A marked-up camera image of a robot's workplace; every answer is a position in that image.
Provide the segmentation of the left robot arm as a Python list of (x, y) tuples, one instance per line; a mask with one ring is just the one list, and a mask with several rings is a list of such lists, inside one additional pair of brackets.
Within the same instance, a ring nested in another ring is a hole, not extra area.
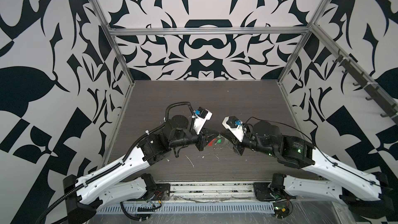
[(87, 175), (66, 177), (63, 187), (67, 216), (60, 222), (83, 224), (109, 205), (151, 199), (157, 185), (150, 174), (144, 173), (126, 183), (122, 180), (167, 158), (172, 151), (177, 156), (180, 148), (193, 145), (203, 151), (219, 135), (218, 131), (204, 127), (210, 118), (210, 113), (205, 117), (195, 115), (191, 121), (176, 115), (138, 138), (114, 162)]

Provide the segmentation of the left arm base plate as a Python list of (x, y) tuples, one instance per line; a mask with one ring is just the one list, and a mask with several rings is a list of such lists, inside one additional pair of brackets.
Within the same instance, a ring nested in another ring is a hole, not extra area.
[(169, 198), (171, 193), (171, 184), (169, 183), (160, 183), (156, 184), (156, 189), (153, 193), (150, 194), (152, 201), (162, 201)]

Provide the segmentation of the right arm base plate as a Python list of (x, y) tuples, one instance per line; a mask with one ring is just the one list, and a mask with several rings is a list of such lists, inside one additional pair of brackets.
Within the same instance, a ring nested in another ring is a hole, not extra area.
[(259, 201), (285, 200), (288, 196), (284, 186), (277, 183), (253, 183), (255, 197)]

